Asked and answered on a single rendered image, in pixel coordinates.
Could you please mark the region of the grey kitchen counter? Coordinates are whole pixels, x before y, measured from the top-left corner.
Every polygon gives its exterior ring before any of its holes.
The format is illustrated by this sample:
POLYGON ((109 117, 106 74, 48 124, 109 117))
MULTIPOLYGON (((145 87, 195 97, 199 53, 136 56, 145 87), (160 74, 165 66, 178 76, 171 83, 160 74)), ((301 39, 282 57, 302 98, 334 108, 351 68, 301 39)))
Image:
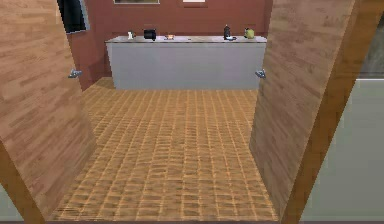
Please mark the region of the grey kitchen counter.
POLYGON ((266 44, 262 36, 117 36, 106 47, 117 89, 233 90, 259 86, 266 44))

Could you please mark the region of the wooden room door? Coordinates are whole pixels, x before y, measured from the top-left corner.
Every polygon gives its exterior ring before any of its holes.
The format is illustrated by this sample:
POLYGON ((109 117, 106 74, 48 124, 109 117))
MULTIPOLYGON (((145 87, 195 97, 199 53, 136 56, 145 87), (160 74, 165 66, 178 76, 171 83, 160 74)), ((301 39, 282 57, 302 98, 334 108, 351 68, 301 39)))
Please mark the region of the wooden room door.
POLYGON ((45 224, 96 142, 56 0, 0 0, 0 184, 45 224))
POLYGON ((250 150, 279 224, 358 0, 274 0, 250 150))

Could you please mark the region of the dark window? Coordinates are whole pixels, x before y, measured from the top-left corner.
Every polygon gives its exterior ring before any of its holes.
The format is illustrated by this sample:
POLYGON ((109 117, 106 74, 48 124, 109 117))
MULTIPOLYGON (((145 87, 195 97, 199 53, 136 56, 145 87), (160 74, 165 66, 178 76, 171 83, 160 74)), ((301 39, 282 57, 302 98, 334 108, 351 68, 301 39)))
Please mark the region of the dark window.
POLYGON ((67 34, 90 29, 85 0, 57 0, 57 4, 67 34))

